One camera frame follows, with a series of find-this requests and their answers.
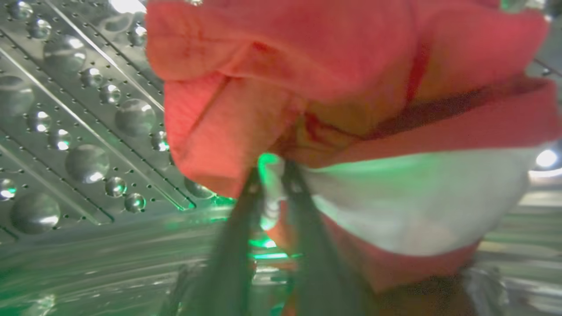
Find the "red garment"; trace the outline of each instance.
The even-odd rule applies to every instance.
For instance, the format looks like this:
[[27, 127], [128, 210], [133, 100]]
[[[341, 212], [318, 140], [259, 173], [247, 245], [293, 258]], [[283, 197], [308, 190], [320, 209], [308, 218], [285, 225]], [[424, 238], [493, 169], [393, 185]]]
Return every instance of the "red garment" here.
[[[498, 7], [497, 0], [151, 2], [147, 54], [165, 80], [176, 166], [236, 197], [267, 151], [320, 168], [552, 141], [561, 132], [556, 87], [522, 74], [546, 23], [537, 12]], [[476, 247], [408, 257], [330, 227], [354, 246], [348, 259], [376, 290], [454, 273]], [[284, 229], [270, 234], [290, 247]]]

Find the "stainless steel drum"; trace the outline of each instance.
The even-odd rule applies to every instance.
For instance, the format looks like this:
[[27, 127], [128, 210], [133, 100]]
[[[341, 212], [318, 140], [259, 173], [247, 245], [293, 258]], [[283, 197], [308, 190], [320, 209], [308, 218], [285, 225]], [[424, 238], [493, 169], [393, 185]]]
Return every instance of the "stainless steel drum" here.
[[[234, 201], [185, 179], [168, 151], [145, 0], [0, 2], [0, 315], [156, 316]], [[529, 68], [562, 87], [560, 1]], [[517, 1], [506, 1], [517, 10]], [[482, 315], [562, 315], [562, 172], [489, 234], [465, 273]], [[276, 315], [288, 260], [263, 236], [252, 315]]]

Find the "clothing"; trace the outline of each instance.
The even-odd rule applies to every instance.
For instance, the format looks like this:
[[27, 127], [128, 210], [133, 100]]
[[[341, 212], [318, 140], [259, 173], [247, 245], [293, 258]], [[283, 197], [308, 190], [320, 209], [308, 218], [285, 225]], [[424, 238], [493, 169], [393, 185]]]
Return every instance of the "clothing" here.
[[[147, 56], [176, 166], [237, 197], [264, 152], [306, 170], [376, 291], [454, 274], [560, 136], [555, 84], [523, 70], [547, 26], [495, 0], [158, 1]], [[276, 176], [275, 165], [263, 172]], [[270, 207], [282, 192], [269, 186]], [[268, 233], [291, 250], [288, 227]]]

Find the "pink fabric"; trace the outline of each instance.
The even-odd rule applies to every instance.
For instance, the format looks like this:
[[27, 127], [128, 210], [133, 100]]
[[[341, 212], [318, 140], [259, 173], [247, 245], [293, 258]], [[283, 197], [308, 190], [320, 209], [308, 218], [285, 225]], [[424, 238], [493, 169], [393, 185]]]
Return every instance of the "pink fabric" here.
[[[222, 195], [265, 151], [320, 167], [558, 136], [552, 83], [517, 77], [545, 22], [498, 1], [157, 1], [147, 29], [176, 165]], [[384, 137], [411, 110], [426, 126]]]

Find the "white cloth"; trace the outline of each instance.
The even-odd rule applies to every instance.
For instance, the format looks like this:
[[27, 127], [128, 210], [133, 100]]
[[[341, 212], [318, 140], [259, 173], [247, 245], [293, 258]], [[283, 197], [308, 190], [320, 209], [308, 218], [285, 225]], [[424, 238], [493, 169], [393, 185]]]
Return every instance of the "white cloth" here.
[[[494, 229], [527, 190], [543, 148], [433, 152], [302, 168], [302, 175], [318, 209], [349, 233], [386, 251], [431, 256]], [[285, 199], [283, 168], [277, 156], [260, 159], [265, 230]]]

